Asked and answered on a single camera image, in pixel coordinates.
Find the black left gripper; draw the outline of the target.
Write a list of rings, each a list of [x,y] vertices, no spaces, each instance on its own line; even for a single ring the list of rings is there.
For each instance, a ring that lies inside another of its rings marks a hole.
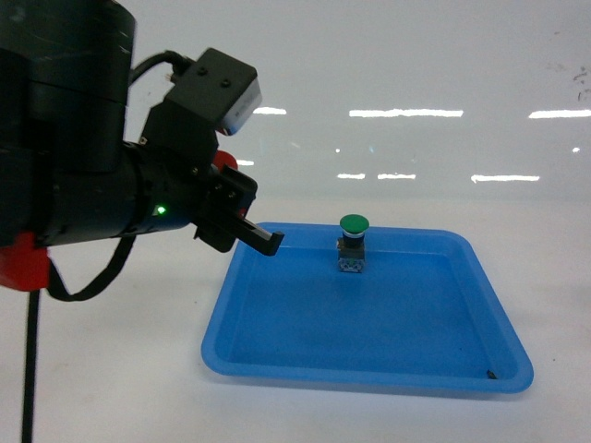
[[[229,252],[236,239],[272,257],[284,233],[269,233],[246,220],[258,191],[257,182],[230,165],[211,163],[218,148],[215,130],[193,112],[171,103],[151,108],[141,142],[125,147],[137,188],[124,237],[176,230],[193,222],[207,194],[207,219],[217,233],[210,245]]]

